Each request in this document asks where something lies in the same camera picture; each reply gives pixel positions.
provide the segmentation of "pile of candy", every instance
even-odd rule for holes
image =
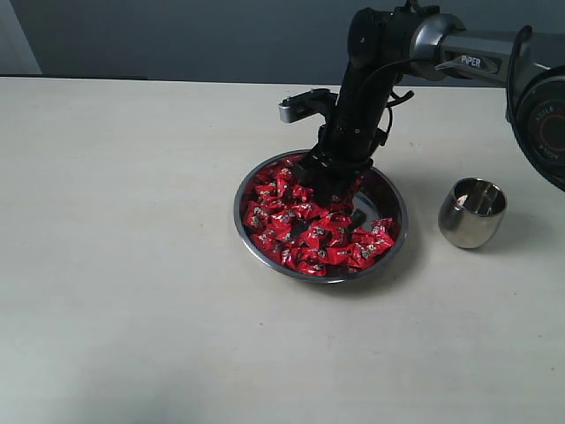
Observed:
[[[353,195],[322,208],[313,190],[297,183],[293,162],[282,159],[260,170],[252,181],[244,225],[253,244],[269,259],[309,276],[339,276],[371,267],[395,241],[392,218],[372,222],[372,230],[352,228]]]

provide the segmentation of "robotic arm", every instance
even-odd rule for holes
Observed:
[[[529,26],[516,38],[467,31],[457,17],[416,0],[393,12],[359,11],[350,25],[350,61],[339,96],[317,89],[279,104],[287,123],[315,113],[326,119],[318,143],[293,173],[315,189],[319,204],[342,195],[385,145],[392,108],[413,96],[393,91],[403,75],[431,81],[449,76],[505,87],[507,120],[520,148],[544,178],[565,191],[565,66],[550,70],[534,63],[530,35]],[[389,125],[383,131],[385,110]]]

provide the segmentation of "metal bowl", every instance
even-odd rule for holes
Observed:
[[[316,284],[333,284],[351,281],[364,276],[368,276],[380,269],[383,269],[400,251],[408,234],[408,213],[404,204],[403,197],[398,192],[392,182],[376,168],[371,168],[363,175],[363,183],[359,191],[355,194],[353,203],[356,208],[361,209],[367,215],[367,220],[363,226],[371,230],[371,221],[379,218],[393,217],[396,222],[395,228],[390,236],[395,241],[395,245],[379,256],[379,259],[368,269],[364,269],[354,274],[343,274],[340,276],[307,276],[299,272],[288,269],[280,265],[259,250],[251,241],[250,234],[243,224],[245,207],[247,202],[253,197],[252,179],[263,168],[284,158],[297,160],[308,152],[308,150],[296,150],[289,153],[277,155],[258,165],[252,170],[239,186],[234,200],[233,215],[236,223],[237,232],[244,241],[247,248],[253,255],[265,265],[293,278]]]

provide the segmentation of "table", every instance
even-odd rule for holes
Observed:
[[[495,88],[417,88],[377,166],[409,239],[318,286],[244,248],[232,202],[309,87],[0,79],[0,422],[555,423],[565,417],[565,195]],[[508,214],[483,251],[436,225],[456,180]]]

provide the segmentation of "metal cup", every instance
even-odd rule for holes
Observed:
[[[493,183],[480,178],[457,181],[441,205],[441,234],[463,249],[481,247],[498,230],[506,204],[504,192]]]

